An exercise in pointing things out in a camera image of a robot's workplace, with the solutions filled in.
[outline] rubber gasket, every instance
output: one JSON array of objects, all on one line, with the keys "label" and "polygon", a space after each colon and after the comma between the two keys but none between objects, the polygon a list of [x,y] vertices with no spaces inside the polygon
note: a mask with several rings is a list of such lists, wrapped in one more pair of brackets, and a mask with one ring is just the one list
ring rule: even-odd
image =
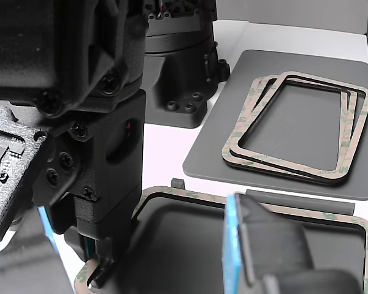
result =
[{"label": "rubber gasket", "polygon": [[[269,102],[276,96],[279,90],[281,90],[282,86],[286,84],[286,80],[289,78],[299,78],[300,80],[312,81],[315,83],[322,83],[326,86],[332,86],[335,88],[339,88],[340,90],[345,91],[355,91],[357,93],[363,93],[364,104],[359,114],[358,122],[353,131],[353,135],[350,141],[345,142],[348,144],[348,149],[346,151],[346,155],[343,158],[343,162],[339,168],[335,170],[319,170],[317,168],[308,167],[306,165],[297,164],[294,162],[289,162],[283,159],[279,159],[272,156],[267,156],[265,154],[257,153],[251,150],[243,149],[239,146],[239,141],[242,136],[250,131],[251,127],[254,126],[257,122],[257,119],[261,117],[264,113],[264,110],[269,105]],[[266,95],[261,99],[258,106],[251,112],[251,115],[247,118],[246,123],[242,124],[236,132],[241,135],[233,136],[231,141],[229,142],[229,148],[231,150],[232,155],[236,157],[241,157],[244,159],[248,159],[253,162],[257,162],[260,164],[265,164],[274,168],[279,168],[285,170],[290,173],[299,174],[301,176],[308,176],[310,178],[316,179],[318,181],[323,181],[325,183],[336,183],[341,181],[346,177],[351,163],[353,161],[353,157],[358,147],[359,139],[361,137],[362,131],[364,129],[365,121],[368,115],[368,89],[356,86],[348,83],[344,83],[341,81],[330,80],[328,78],[316,77],[313,75],[308,75],[306,73],[299,72],[285,72],[281,74],[277,81],[272,85],[270,90],[266,93]]]},{"label": "rubber gasket", "polygon": [[[246,123],[247,118],[251,115],[252,110],[255,108],[256,103],[258,103],[258,100],[261,98],[261,95],[264,92],[267,84],[271,80],[276,80],[278,77],[279,77],[278,75],[271,75],[268,77],[257,78],[253,81],[247,99],[245,100],[242,112],[236,122],[235,128],[222,149],[223,159],[227,164],[232,165],[233,167],[258,169],[267,173],[279,175],[285,174],[285,176],[289,177],[296,176],[298,178],[307,181],[316,181],[315,179],[312,179],[309,176],[302,176],[296,173],[291,173],[289,171],[281,170],[279,168],[270,167],[268,165],[253,162],[251,160],[235,157],[234,155],[231,154],[229,145],[232,140],[232,137],[243,135],[241,133],[238,133],[237,130],[239,130],[242,127],[242,125]],[[350,140],[351,131],[353,127],[353,119],[355,115],[355,108],[357,102],[357,93],[353,91],[344,92],[341,91],[339,88],[325,86],[313,82],[307,82],[297,78],[289,79],[287,82],[289,83],[289,85],[304,86],[306,88],[316,88],[316,89],[324,89],[327,91],[341,92],[339,156],[344,156],[348,148],[348,144],[346,144],[346,142]],[[349,107],[347,106],[348,95],[350,96]]]}]

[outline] circuit board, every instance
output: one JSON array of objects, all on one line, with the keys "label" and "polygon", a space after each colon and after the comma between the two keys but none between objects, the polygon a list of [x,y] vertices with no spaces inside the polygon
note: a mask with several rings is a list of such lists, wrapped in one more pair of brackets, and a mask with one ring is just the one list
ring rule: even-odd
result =
[{"label": "circuit board", "polygon": [[46,139],[46,132],[17,123],[11,110],[0,105],[0,241],[26,201],[40,160],[48,156]]},{"label": "circuit board", "polygon": [[0,132],[0,193],[7,180],[15,174],[24,151],[23,140]]}]

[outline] screw hole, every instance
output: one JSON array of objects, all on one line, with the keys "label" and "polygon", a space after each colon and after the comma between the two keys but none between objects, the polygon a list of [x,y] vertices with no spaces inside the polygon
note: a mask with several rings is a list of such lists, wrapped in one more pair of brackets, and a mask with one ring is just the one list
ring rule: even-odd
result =
[{"label": "screw hole", "polygon": [[167,103],[167,109],[169,109],[170,111],[175,111],[176,109],[178,109],[178,105],[176,101],[169,101]]},{"label": "screw hole", "polygon": [[40,140],[45,140],[48,137],[48,133],[44,132],[43,130],[40,130],[39,132],[34,134],[34,141],[38,142]]}]

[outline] electronic component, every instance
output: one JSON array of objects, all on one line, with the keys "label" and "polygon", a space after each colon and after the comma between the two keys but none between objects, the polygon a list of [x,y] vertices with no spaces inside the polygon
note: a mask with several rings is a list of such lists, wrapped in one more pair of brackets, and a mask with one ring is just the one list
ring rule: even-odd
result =
[{"label": "electronic component", "polygon": [[25,146],[19,142],[14,142],[10,147],[10,152],[13,152],[18,155],[22,155],[25,150]]},{"label": "electronic component", "polygon": [[4,144],[0,145],[0,161],[4,157],[4,155],[6,155],[7,150],[8,150],[7,145]]}]

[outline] black plastic housing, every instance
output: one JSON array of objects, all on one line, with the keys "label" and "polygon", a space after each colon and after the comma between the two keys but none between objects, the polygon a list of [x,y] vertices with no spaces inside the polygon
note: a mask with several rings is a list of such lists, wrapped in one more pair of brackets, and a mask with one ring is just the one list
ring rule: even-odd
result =
[{"label": "black plastic housing", "polygon": [[93,111],[112,111],[140,86],[148,24],[139,12],[128,0],[0,0],[0,100],[55,118],[94,108],[80,104],[96,88],[90,99],[104,103]]}]

